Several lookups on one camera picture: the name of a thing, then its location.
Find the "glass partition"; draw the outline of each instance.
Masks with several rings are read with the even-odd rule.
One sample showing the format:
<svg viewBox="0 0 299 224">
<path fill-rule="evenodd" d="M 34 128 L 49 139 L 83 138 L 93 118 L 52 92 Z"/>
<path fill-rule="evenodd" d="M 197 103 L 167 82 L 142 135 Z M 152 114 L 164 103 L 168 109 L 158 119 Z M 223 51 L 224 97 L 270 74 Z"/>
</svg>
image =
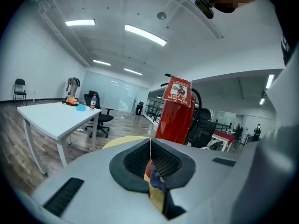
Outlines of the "glass partition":
<svg viewBox="0 0 299 224">
<path fill-rule="evenodd" d="M 90 90 L 96 91 L 101 106 L 131 112 L 137 88 L 137 85 L 130 82 L 88 71 L 82 84 L 80 100 L 84 101 L 84 94 L 88 94 Z"/>
</svg>

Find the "white table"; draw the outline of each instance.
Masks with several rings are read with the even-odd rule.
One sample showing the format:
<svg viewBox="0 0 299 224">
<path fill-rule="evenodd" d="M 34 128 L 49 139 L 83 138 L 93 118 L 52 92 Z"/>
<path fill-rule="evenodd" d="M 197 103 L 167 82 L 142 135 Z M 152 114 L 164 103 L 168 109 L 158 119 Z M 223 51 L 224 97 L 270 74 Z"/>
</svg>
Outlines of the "white table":
<svg viewBox="0 0 299 224">
<path fill-rule="evenodd" d="M 207 147 L 210 148 L 211 145 L 213 145 L 214 143 L 219 142 L 219 141 L 223 141 L 223 148 L 222 148 L 221 151 L 224 152 L 226 146 L 228 145 L 229 140 L 226 139 L 226 138 L 223 138 L 223 137 L 221 137 L 221 136 L 218 136 L 218 135 L 216 135 L 216 134 L 214 134 L 214 133 L 213 133 L 213 135 L 212 135 L 212 139 L 211 139 L 211 141 L 209 142 L 209 144 L 207 145 Z M 230 144 L 230 145 L 228 146 L 227 152 L 230 150 L 231 145 L 232 145 L 232 144 Z"/>
<path fill-rule="evenodd" d="M 234 131 L 230 131 L 230 130 L 224 130 L 225 133 L 228 133 L 228 134 L 234 134 L 235 132 Z"/>
<path fill-rule="evenodd" d="M 59 102 L 18 107 L 17 111 L 23 117 L 26 139 L 32 156 L 43 174 L 47 173 L 47 168 L 43 165 L 37 154 L 30 125 L 33 125 L 36 129 L 57 141 L 59 156 L 65 167 L 70 162 L 66 138 L 82 124 L 94 118 L 92 150 L 95 150 L 97 124 L 101 110 L 90 110 L 87 107 L 86 111 L 77 111 L 75 106 Z"/>
</svg>

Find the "black fabric mesh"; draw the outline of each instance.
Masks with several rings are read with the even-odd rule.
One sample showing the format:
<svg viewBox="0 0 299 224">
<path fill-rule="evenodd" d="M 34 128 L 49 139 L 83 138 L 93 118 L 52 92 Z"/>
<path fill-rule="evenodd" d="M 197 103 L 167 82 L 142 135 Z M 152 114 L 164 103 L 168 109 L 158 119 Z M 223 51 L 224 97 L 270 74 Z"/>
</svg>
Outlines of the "black fabric mesh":
<svg viewBox="0 0 299 224">
<path fill-rule="evenodd" d="M 151 144 L 151 159 L 164 180 L 177 172 L 182 166 L 182 162 L 178 157 L 154 143 Z"/>
<path fill-rule="evenodd" d="M 125 168 L 129 172 L 141 178 L 144 178 L 144 172 L 146 169 L 146 165 L 149 162 L 149 156 L 150 156 L 150 142 L 142 145 L 140 148 L 131 152 L 124 158 Z"/>
</svg>

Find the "black hose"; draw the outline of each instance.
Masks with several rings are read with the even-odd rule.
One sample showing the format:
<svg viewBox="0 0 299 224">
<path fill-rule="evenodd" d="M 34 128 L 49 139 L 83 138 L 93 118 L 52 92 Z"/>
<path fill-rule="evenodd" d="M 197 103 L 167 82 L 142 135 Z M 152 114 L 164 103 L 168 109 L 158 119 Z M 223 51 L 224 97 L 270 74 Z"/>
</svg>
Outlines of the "black hose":
<svg viewBox="0 0 299 224">
<path fill-rule="evenodd" d="M 199 92 L 198 92 L 196 89 L 194 89 L 194 88 L 191 88 L 191 90 L 192 90 L 192 91 L 196 94 L 196 96 L 197 96 L 198 109 L 197 109 L 195 118 L 194 118 L 194 120 L 193 120 L 193 122 L 192 122 L 192 124 L 190 125 L 190 128 L 189 128 L 189 130 L 188 130 L 186 139 L 188 139 L 188 136 L 189 136 L 191 130 L 192 130 L 192 129 L 194 128 L 194 126 L 196 125 L 196 122 L 197 122 L 197 120 L 199 119 L 199 115 L 200 115 L 200 111 L 201 111 L 201 107 L 202 107 L 201 97 L 200 97 Z"/>
</svg>

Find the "blue container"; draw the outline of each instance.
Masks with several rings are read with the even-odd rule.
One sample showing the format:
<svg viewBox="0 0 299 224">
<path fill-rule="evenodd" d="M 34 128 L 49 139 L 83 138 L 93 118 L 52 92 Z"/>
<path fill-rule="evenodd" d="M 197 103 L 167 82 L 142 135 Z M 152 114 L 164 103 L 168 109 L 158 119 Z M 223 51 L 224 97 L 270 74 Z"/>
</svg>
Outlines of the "blue container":
<svg viewBox="0 0 299 224">
<path fill-rule="evenodd" d="M 79 111 L 85 111 L 85 110 L 86 110 L 86 105 L 79 104 L 79 105 L 76 107 L 76 110 L 79 110 Z"/>
</svg>

